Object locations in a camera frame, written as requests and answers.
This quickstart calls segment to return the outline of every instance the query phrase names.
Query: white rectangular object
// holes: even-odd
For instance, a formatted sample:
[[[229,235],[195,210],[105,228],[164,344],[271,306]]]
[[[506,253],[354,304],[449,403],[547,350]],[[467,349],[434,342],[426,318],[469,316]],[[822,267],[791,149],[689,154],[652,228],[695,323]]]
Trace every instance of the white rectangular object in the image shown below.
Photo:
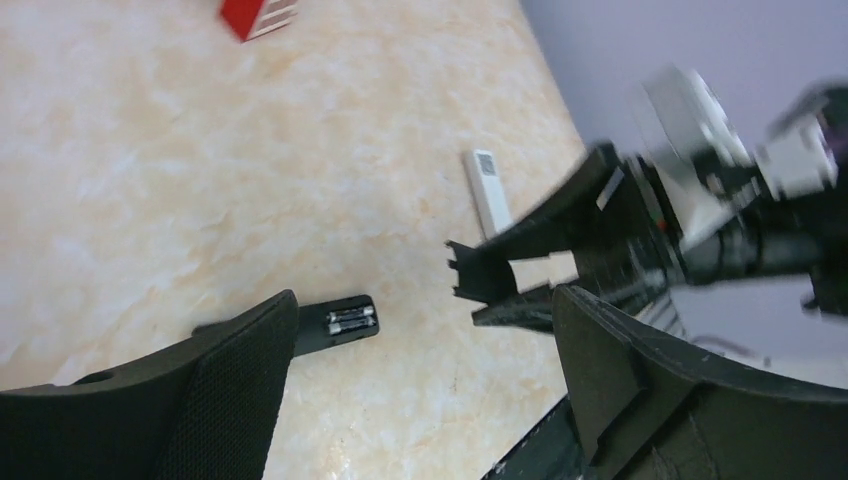
[[[492,238],[512,225],[495,156],[487,150],[475,149],[463,156],[463,163],[483,236],[486,239]]]

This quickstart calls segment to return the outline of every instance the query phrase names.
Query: red box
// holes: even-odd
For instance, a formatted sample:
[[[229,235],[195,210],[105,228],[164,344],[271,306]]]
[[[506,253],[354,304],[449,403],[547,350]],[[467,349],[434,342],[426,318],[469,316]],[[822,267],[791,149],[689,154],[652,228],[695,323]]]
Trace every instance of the red box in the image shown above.
[[[242,42],[291,23],[297,0],[224,0],[221,17]]]

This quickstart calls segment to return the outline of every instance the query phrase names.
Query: beige marble surface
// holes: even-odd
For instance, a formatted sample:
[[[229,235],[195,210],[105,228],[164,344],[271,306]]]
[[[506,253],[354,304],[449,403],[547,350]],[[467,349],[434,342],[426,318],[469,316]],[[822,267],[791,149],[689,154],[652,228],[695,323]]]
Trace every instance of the beige marble surface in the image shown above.
[[[445,265],[479,240],[462,151],[515,214],[581,152],[518,3],[302,0],[244,45],[217,3],[0,2],[0,388],[364,292],[382,332],[292,363],[266,478],[479,478],[565,391]]]

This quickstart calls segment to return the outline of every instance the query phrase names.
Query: red object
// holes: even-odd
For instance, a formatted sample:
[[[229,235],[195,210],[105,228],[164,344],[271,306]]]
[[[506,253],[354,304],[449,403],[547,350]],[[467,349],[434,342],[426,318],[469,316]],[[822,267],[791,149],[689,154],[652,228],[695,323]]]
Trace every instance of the red object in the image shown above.
[[[297,0],[224,0],[221,17],[242,42],[291,23]]]

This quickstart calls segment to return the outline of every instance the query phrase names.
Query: marble tabletop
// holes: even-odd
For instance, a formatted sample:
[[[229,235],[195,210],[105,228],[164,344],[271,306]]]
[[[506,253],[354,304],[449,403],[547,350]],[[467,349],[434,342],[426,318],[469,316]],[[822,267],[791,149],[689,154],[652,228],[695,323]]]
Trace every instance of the marble tabletop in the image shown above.
[[[301,0],[246,44],[217,3],[0,3],[0,388],[367,293],[378,336],[292,362],[266,478],[479,478],[565,392],[552,338],[474,328],[445,263],[480,240],[463,151],[515,215],[582,152],[518,2]]]

